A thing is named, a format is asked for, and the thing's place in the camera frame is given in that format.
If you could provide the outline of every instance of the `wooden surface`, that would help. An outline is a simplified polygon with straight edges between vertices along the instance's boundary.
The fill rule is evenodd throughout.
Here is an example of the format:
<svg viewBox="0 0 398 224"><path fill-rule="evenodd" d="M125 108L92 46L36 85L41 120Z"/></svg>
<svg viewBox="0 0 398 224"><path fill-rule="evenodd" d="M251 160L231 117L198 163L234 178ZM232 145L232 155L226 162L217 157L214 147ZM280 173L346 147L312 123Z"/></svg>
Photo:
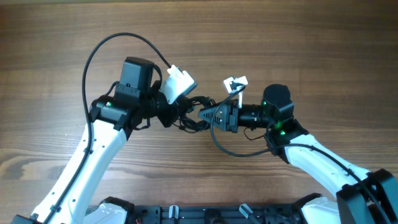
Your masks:
<svg viewBox="0 0 398 224"><path fill-rule="evenodd" d="M198 82L190 96L226 97L222 80L246 75L245 103L271 83L289 86L295 116L327 148L370 170L398 175L398 2L207 1L0 7L0 222L30 215L59 177L85 125L81 74L94 46L115 32L152 41ZM88 72L89 103L119 80L125 57L152 60L140 40L101 48ZM293 202L330 194L269 154L223 154L208 131L134 132L92 204ZM265 148L220 133L235 152ZM250 133L257 136L259 130Z"/></svg>

